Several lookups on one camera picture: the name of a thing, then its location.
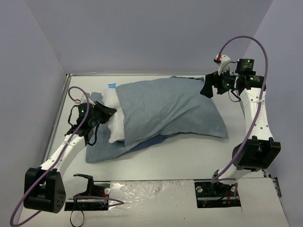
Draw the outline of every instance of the black cable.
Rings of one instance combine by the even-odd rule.
[[[68,116],[68,120],[67,120],[67,122],[68,122],[68,124],[72,127],[73,126],[73,124],[71,123],[71,114],[72,114],[72,110],[75,108],[75,107],[77,107],[78,105],[74,105],[72,108],[71,108],[71,112],[70,112],[70,115]]]
[[[217,201],[221,201],[221,200],[224,199],[224,198],[225,198],[225,196],[219,198]]]
[[[234,93],[234,90],[231,90],[231,93],[238,99],[238,101],[241,101],[241,98]]]
[[[71,216],[72,216],[73,212],[75,211],[76,207],[78,207],[78,209],[81,211],[81,213],[82,213],[82,215],[83,215],[83,222],[82,222],[81,225],[75,226],[75,225],[72,223],[72,221],[71,221],[71,216],[70,216],[70,223],[71,223],[71,226],[72,226],[72,227],[81,227],[81,226],[83,226],[83,224],[84,224],[85,215],[84,215],[83,210],[81,209],[81,207],[78,205],[78,200],[74,200],[74,203],[75,203],[75,204],[74,204],[74,206],[73,206],[73,208],[72,208]]]
[[[223,75],[224,68],[225,68],[229,63],[227,63],[226,65],[224,65],[223,69],[221,70],[222,75]]]
[[[232,100],[231,95],[229,94],[229,90],[228,90],[228,97],[232,102],[238,103],[241,101],[241,99],[233,91],[231,91],[231,93],[238,99],[237,101]]]
[[[94,145],[96,144],[96,142],[97,142],[97,131],[98,131],[99,125],[100,125],[100,124],[98,124],[98,125],[96,126],[96,129],[95,129],[95,141],[94,141],[93,143],[90,143],[90,142],[87,143],[87,144],[90,145],[90,146],[94,146]]]

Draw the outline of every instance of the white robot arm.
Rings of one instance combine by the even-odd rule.
[[[93,128],[106,123],[116,109],[86,98],[75,101],[79,104],[79,117],[76,124],[71,124],[62,145],[40,167],[29,168],[26,172],[25,208],[58,213],[64,202],[73,196],[92,194],[92,176],[75,174],[69,180],[63,180],[63,176],[77,154],[89,144]]]
[[[247,138],[235,147],[232,153],[233,164],[216,171],[213,176],[214,183],[234,184],[248,173],[268,168],[281,150],[281,144],[274,141],[269,129],[265,109],[266,91],[262,92],[262,98],[259,97],[264,77],[256,76],[252,70],[254,60],[239,59],[233,62],[237,63],[237,75],[231,75],[227,67],[231,63],[228,56],[217,55],[214,61],[219,64],[219,70],[206,75],[205,87],[200,93],[211,98],[212,86],[217,88],[217,94],[220,95],[236,91],[246,122]]]

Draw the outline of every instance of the white wall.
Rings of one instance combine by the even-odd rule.
[[[67,73],[201,72],[254,35],[272,0],[26,0]],[[248,40],[226,48],[243,56]]]
[[[282,191],[282,204],[291,227],[303,223],[303,1],[275,0],[255,37],[269,59],[267,114],[275,140],[282,150],[270,167]],[[258,75],[264,72],[264,57],[252,43],[245,57],[254,58]]]
[[[0,1],[0,31],[0,226],[7,227],[26,170],[44,156],[65,76],[25,1]]]

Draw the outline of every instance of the white table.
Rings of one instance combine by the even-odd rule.
[[[169,76],[171,75],[72,76],[67,86],[79,86],[86,92],[101,92],[112,83],[118,86]],[[82,96],[78,90],[73,90],[71,94],[74,98]],[[144,151],[97,164],[85,163],[86,149],[81,151],[64,178],[81,173],[92,175],[95,181],[111,181],[111,197],[127,202],[110,211],[86,212],[85,226],[288,226],[273,183],[271,179],[264,178],[261,172],[247,175],[239,181],[241,208],[196,208],[193,179],[210,179],[215,170],[230,161],[232,149],[245,136],[245,121],[240,105],[231,102],[227,94],[215,96],[213,100],[227,126],[228,140],[179,135]],[[72,106],[73,102],[67,97],[54,134],[52,149],[45,158],[62,143],[64,134],[69,129],[67,118]],[[159,187],[161,191],[155,196]],[[31,212],[33,211],[24,209],[20,220]],[[65,211],[59,214],[43,213],[27,226],[70,226],[69,215],[70,212]]]

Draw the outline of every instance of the white cable tie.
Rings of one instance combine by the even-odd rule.
[[[72,146],[71,141],[64,141],[62,144],[63,145],[67,144],[68,146]]]
[[[254,101],[250,101],[250,103],[263,103],[263,99],[258,99],[258,100],[254,100]]]

